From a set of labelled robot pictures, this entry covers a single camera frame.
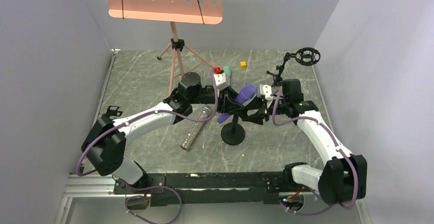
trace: marble table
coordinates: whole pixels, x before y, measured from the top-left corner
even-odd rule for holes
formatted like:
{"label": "marble table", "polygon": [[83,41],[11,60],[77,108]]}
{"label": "marble table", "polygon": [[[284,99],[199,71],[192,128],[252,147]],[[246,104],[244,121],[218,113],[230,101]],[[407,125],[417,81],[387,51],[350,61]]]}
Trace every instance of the marble table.
{"label": "marble table", "polygon": [[[278,50],[202,50],[201,55],[214,65],[228,65],[232,70],[232,87],[239,91],[247,83],[268,84],[273,81],[269,70],[276,73],[287,51]],[[149,109],[168,95],[171,57],[168,53],[157,60],[160,51],[119,51],[106,86],[100,114],[109,105],[120,106],[122,117]],[[193,54],[182,52],[184,69],[200,63]],[[247,62],[241,69],[240,62]],[[212,84],[207,65],[197,70],[202,85]],[[320,90],[312,67],[299,65],[295,60],[286,64],[284,79],[297,78],[301,81],[305,100],[312,100],[329,123]],[[203,105],[193,105],[191,117],[196,118]],[[278,121],[288,118],[284,115]],[[255,172],[280,171],[285,164],[306,162],[321,169],[323,163],[308,137],[294,124],[275,127],[272,122],[265,125],[242,122],[246,131],[245,140],[237,146],[223,143],[220,131],[223,124],[216,117],[207,122],[189,151],[180,145],[192,122],[182,121],[174,126],[154,130],[127,145],[125,156],[137,161],[149,173],[193,173],[193,172]]]}

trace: red object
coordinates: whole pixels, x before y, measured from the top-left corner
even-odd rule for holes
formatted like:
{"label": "red object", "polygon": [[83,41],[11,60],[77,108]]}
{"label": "red object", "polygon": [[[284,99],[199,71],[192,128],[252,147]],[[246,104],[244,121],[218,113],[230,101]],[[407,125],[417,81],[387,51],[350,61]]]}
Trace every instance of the red object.
{"label": "red object", "polygon": [[223,73],[223,72],[222,72],[222,69],[221,69],[220,67],[216,66],[216,67],[214,68],[214,73],[216,73],[216,74],[221,74],[221,73]]}

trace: white wall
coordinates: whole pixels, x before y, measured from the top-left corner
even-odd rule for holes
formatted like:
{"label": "white wall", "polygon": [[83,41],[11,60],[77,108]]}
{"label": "white wall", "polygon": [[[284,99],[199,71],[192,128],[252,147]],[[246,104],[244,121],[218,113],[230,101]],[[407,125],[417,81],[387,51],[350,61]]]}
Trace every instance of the white wall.
{"label": "white wall", "polygon": [[0,223],[53,223],[111,51],[83,0],[0,0]]}
{"label": "white wall", "polygon": [[[224,0],[218,25],[178,24],[196,49],[299,49],[313,46],[339,0]],[[168,22],[109,16],[105,0],[87,0],[111,48],[163,49]]]}
{"label": "white wall", "polygon": [[315,67],[374,223],[432,223],[434,0],[340,0]]}

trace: black round base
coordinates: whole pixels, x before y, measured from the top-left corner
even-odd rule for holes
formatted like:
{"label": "black round base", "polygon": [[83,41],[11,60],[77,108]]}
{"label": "black round base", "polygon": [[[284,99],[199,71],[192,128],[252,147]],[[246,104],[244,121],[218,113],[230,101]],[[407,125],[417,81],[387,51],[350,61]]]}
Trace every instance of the black round base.
{"label": "black round base", "polygon": [[236,146],[243,142],[244,138],[246,137],[246,132],[244,131],[244,128],[236,124],[235,125],[235,133],[232,133],[232,123],[228,123],[222,128],[222,132],[220,133],[222,136],[222,140],[231,146]]}

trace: teal object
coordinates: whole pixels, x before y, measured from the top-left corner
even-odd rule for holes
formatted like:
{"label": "teal object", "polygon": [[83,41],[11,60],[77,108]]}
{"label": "teal object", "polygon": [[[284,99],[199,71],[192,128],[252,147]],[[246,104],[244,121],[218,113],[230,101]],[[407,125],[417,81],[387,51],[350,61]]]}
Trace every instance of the teal object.
{"label": "teal object", "polygon": [[231,71],[230,71],[230,67],[225,65],[223,67],[223,72],[227,73],[229,75],[229,77],[231,76]]}

